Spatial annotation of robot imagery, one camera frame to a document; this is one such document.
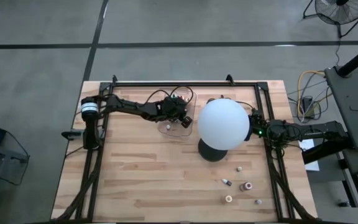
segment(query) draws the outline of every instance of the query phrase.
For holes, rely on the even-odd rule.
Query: concrete floor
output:
[[[301,20],[308,0],[109,0],[100,43],[187,41],[327,41],[336,28]],[[102,0],[0,1],[0,44],[92,42]],[[358,40],[358,26],[343,40]],[[284,80],[296,90],[305,70],[336,63],[336,46],[98,49],[90,80]],[[0,50],[0,127],[31,155],[19,187],[0,193],[0,223],[49,219],[89,49]],[[341,46],[339,64],[358,53]],[[320,82],[315,77],[311,84]],[[316,96],[326,84],[310,88]],[[341,121],[332,98],[319,122]],[[311,183],[319,217],[358,223],[358,208],[341,209],[337,183]]]

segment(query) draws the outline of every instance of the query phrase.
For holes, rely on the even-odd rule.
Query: white sphere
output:
[[[234,100],[213,100],[204,106],[198,116],[198,133],[214,149],[234,149],[244,141],[248,132],[248,114]]]

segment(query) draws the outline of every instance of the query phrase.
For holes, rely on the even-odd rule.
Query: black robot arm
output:
[[[99,103],[106,102],[104,110],[99,112]],[[188,128],[193,121],[186,115],[186,102],[181,97],[167,96],[155,102],[137,103],[120,99],[116,95],[89,96],[81,100],[81,116],[86,128],[83,133],[84,149],[97,149],[100,146],[98,120],[112,112],[122,112],[142,117],[147,121],[181,121],[184,128]]]
[[[253,134],[270,140],[274,147],[284,146],[291,141],[324,138],[325,140],[347,136],[341,123],[330,121],[324,124],[299,125],[285,120],[266,121],[260,111],[252,109],[250,126]]]

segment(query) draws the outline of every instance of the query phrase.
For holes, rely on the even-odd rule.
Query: wooden table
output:
[[[292,122],[283,81],[268,81],[276,119]],[[80,99],[98,94],[99,82],[85,82]],[[144,102],[157,87],[122,87],[114,93],[121,98]],[[219,162],[208,162],[198,154],[197,119],[210,98],[221,95],[245,101],[256,107],[253,88],[192,87],[198,95],[193,132],[187,138],[168,138],[156,123],[124,113],[109,116],[106,144],[94,211],[94,222],[268,222],[277,221],[267,169],[264,144],[257,136],[230,150]],[[160,100],[156,94],[151,101]],[[80,114],[73,128],[85,127]],[[82,146],[72,141],[67,152]],[[86,151],[70,155],[64,163],[52,218],[62,214],[78,193]],[[285,167],[292,192],[307,211],[316,217],[316,209],[301,151],[285,149]],[[241,166],[242,172],[236,172]],[[232,186],[224,185],[228,179]],[[253,184],[241,192],[239,184]],[[233,202],[221,198],[231,195]],[[263,203],[254,202],[261,199]],[[285,201],[280,194],[283,209]]]

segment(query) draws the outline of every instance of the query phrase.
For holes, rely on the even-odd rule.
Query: small bottle cap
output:
[[[230,203],[233,201],[233,198],[230,195],[226,196],[224,199],[227,203]]]
[[[252,188],[252,184],[250,182],[247,182],[244,184],[247,190],[250,190]]]

